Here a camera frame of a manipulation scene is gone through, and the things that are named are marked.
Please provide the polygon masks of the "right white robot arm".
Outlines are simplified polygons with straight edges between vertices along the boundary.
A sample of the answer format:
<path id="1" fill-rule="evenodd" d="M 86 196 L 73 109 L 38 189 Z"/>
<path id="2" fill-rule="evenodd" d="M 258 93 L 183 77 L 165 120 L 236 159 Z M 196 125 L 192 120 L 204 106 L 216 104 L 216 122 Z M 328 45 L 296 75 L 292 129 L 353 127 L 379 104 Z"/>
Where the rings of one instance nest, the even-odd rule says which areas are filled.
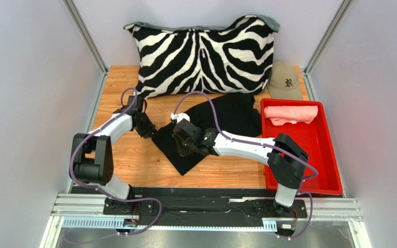
<path id="1" fill-rule="evenodd" d="M 234 156 L 267 165 L 278 183 L 274 204 L 282 208 L 293 206 L 308 166 L 308 155 L 288 135 L 263 139 L 233 135 L 215 128 L 204 131 L 181 119 L 176 121 L 172 136 L 182 157 L 193 153 Z"/>

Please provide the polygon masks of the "black t-shirt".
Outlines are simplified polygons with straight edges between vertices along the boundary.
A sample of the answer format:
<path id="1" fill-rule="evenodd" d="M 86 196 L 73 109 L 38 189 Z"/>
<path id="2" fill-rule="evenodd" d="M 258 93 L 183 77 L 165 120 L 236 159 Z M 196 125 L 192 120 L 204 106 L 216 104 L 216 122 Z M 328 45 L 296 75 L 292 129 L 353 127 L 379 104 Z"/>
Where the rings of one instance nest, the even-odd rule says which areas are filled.
<path id="1" fill-rule="evenodd" d="M 212 99 L 212 102 L 215 106 L 219 126 L 223 131 L 248 137 L 258 137 L 261 135 L 261 114 L 254 108 L 255 99 L 252 94 L 226 94 Z M 189 115 L 190 121 L 195 126 L 203 130 L 216 127 L 213 112 L 208 101 L 195 105 L 184 111 L 184 113 Z M 160 128 L 157 136 L 151 140 L 167 157 L 180 175 L 183 176 L 205 159 L 205 157 L 197 153 L 181 157 L 177 152 L 177 145 L 172 137 L 174 127 L 174 123 L 169 123 Z"/>

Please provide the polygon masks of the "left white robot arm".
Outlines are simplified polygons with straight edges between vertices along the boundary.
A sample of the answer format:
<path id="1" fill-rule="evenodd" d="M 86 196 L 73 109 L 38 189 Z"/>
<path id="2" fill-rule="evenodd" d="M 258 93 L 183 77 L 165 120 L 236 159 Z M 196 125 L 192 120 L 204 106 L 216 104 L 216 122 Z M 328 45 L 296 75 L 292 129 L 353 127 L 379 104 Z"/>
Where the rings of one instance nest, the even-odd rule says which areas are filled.
<path id="1" fill-rule="evenodd" d="M 114 173 L 113 144 L 129 131 L 142 138 L 157 135 L 156 126 L 146 114 L 143 97 L 130 96 L 128 103 L 117 109 L 97 129 L 73 137 L 69 175 L 77 184 L 100 191 L 119 202 L 135 202 L 134 189 Z"/>

